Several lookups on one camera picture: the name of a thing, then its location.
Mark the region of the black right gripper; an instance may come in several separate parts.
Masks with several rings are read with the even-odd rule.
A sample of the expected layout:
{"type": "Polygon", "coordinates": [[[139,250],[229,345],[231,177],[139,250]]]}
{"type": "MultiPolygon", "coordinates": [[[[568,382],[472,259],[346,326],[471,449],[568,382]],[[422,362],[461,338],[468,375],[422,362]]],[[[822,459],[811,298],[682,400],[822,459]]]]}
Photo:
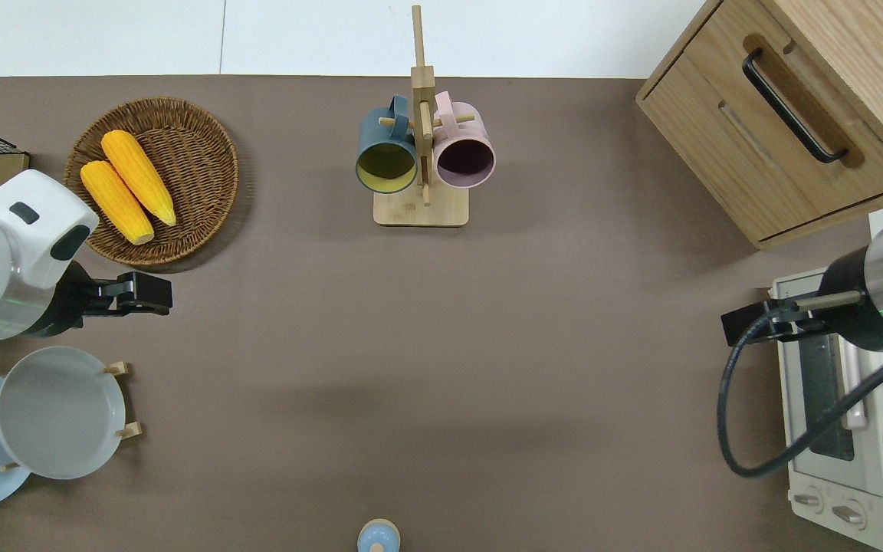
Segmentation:
{"type": "Polygon", "coordinates": [[[746,329],[761,315],[781,308],[781,314],[771,318],[763,328],[751,336],[751,343],[768,341],[795,342],[811,336],[825,335],[825,322],[809,311],[797,311],[793,300],[767,298],[721,315],[723,333],[729,347],[736,346],[746,329]]]}

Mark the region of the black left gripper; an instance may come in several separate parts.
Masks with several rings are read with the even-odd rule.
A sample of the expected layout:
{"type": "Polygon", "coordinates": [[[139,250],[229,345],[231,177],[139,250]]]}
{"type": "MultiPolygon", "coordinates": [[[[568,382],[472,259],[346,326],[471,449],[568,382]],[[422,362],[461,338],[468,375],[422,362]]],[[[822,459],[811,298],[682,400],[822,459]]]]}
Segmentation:
{"type": "Polygon", "coordinates": [[[94,279],[88,286],[84,317],[126,317],[130,314],[169,314],[172,284],[151,274],[129,271],[113,280],[94,279]]]}

